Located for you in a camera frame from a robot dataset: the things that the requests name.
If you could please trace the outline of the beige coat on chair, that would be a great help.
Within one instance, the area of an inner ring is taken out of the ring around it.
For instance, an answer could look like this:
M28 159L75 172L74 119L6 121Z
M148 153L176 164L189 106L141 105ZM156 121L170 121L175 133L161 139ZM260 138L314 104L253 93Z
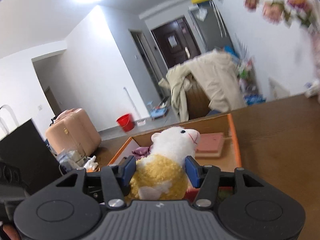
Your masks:
M170 68L158 84L170 90L171 107L181 122L190 120L187 91L192 75L207 96L209 109L220 113L246 107L231 54L212 50Z

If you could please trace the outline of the white yellow plush sheep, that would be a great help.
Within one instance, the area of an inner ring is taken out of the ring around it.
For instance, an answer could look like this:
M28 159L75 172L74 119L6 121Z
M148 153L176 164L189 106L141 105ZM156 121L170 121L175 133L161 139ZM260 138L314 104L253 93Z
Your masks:
M126 200L183 199L189 184L185 159L195 157L200 137L197 130L180 126L154 133L150 154L136 161Z

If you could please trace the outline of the cluttered storage rack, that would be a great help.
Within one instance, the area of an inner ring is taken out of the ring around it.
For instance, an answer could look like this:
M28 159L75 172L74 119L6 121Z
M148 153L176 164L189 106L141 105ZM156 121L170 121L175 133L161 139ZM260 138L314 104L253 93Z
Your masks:
M241 59L230 46L224 46L223 50L232 56L233 62L236 65L236 75L238 78L239 88L246 105L252 106L265 103L266 98L263 94L259 93L253 57L244 57Z

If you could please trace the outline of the glass jar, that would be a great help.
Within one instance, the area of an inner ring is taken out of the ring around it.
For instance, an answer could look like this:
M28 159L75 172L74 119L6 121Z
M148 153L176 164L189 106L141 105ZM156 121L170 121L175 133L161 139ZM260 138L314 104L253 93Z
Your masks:
M72 170L83 168L87 161L86 155L81 155L77 150L62 151L56 156L59 163L59 170L62 174L67 174Z

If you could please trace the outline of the pink suitcase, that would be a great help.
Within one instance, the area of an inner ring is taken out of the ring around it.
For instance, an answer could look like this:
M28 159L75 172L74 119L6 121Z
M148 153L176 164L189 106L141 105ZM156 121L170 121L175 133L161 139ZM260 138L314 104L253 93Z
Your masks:
M57 154L75 150L90 156L101 144L101 136L84 109L62 112L46 130L46 138Z

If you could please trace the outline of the grey refrigerator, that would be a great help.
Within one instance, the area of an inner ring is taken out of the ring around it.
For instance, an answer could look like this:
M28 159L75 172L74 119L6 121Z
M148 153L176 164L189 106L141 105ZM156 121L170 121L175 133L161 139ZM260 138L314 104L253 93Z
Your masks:
M212 0L189 7L189 15L206 49L233 49L227 27Z

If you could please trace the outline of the brown wooden chair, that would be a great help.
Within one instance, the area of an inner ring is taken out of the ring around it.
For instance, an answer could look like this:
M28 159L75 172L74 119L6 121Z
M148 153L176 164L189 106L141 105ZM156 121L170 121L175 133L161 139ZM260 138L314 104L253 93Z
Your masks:
M186 79L190 82L189 89L185 91L189 120L206 116L210 112L210 100L191 74Z

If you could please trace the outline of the red bucket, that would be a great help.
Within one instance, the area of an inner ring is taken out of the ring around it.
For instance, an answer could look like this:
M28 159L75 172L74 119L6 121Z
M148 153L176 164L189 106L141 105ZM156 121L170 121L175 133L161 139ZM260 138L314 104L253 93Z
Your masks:
M129 132L134 129L135 123L132 114L125 114L116 120L117 124L124 132Z

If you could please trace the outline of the white medicine bottle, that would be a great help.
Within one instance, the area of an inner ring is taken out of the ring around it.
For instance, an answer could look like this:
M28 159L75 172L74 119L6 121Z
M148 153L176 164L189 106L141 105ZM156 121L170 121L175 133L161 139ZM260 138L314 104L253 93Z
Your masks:
M310 98L310 97L313 97L313 96L316 96L319 94L319 91L320 91L320 82L319 82L319 79L317 80L314 80L312 82L308 82L306 85L306 91L305 91L305 96L307 98Z

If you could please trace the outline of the dark entrance door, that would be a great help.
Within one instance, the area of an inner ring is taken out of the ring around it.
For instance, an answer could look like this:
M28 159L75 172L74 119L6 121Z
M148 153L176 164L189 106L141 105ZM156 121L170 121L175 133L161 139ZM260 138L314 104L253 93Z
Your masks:
M185 17L180 17L151 31L168 68L201 54Z

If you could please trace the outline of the purple folded cloth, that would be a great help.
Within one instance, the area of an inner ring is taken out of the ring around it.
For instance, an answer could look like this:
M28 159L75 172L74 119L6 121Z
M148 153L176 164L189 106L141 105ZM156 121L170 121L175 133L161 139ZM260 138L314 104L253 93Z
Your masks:
M132 155L137 159L142 159L150 154L150 147L139 147L132 151Z

